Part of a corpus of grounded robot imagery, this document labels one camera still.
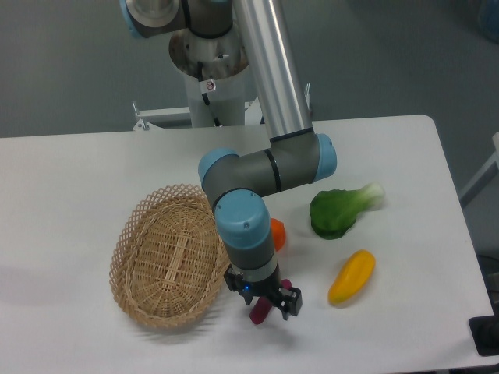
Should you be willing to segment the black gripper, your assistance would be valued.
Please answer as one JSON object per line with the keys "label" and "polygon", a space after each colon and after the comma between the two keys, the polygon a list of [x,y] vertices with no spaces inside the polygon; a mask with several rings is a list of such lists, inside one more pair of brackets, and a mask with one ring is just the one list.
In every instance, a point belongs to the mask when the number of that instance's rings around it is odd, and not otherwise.
{"label": "black gripper", "polygon": [[280,293],[282,279],[279,266],[276,266],[271,275],[264,280],[249,281],[245,280],[240,273],[236,273],[230,265],[225,271],[224,279],[228,289],[242,296],[247,305],[250,305],[255,297],[267,298],[274,307],[281,311],[285,321],[290,316],[297,316],[303,305],[299,288],[291,286]]}

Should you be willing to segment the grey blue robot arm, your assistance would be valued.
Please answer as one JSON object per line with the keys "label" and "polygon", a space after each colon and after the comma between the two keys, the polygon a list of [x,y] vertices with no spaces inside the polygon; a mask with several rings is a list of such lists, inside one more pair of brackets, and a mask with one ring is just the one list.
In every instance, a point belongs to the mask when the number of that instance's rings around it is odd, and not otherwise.
{"label": "grey blue robot arm", "polygon": [[[216,228],[230,260],[224,278],[246,303],[266,298],[284,318],[297,316],[303,300],[298,288],[281,284],[263,198],[332,175],[337,157],[330,138],[313,130],[299,83],[278,1],[123,1],[130,33],[148,38],[188,31],[199,41],[189,49],[196,78],[209,57],[225,59],[245,48],[270,147],[240,156],[229,149],[207,153],[198,173],[211,204]],[[236,44],[228,42],[238,30]]]}

